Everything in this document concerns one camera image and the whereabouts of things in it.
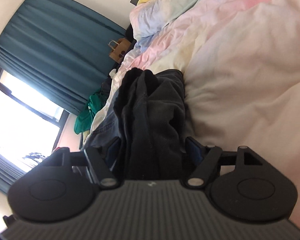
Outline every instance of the bed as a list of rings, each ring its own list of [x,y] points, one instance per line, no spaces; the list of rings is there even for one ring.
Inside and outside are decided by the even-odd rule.
[[[125,73],[178,69],[190,117],[184,136],[224,150],[247,145],[292,180],[300,227],[300,0],[150,0],[130,14],[138,41]]]

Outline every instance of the window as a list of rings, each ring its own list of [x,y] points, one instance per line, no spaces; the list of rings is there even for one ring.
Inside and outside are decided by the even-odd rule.
[[[68,115],[38,91],[0,69],[0,149],[5,155],[19,160],[30,153],[49,156],[58,144]],[[23,162],[35,165],[31,160]]]

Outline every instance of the green garment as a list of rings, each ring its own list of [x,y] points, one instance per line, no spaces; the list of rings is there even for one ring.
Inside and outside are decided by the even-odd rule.
[[[93,118],[105,106],[106,102],[107,96],[103,95],[101,88],[99,88],[89,97],[84,110],[78,115],[77,120],[75,120],[74,132],[79,134],[90,130]]]

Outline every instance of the black garment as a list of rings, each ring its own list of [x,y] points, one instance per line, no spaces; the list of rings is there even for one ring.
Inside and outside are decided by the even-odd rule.
[[[126,179],[180,179],[185,124],[183,75],[166,70],[153,75],[133,68],[122,80],[114,104],[121,149],[113,168]]]

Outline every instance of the curtain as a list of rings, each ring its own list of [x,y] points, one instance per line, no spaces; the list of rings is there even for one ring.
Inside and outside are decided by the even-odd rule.
[[[0,35],[0,67],[78,115],[125,30],[73,0],[25,0]]]
[[[10,186],[26,174],[0,154],[0,191],[7,194]]]

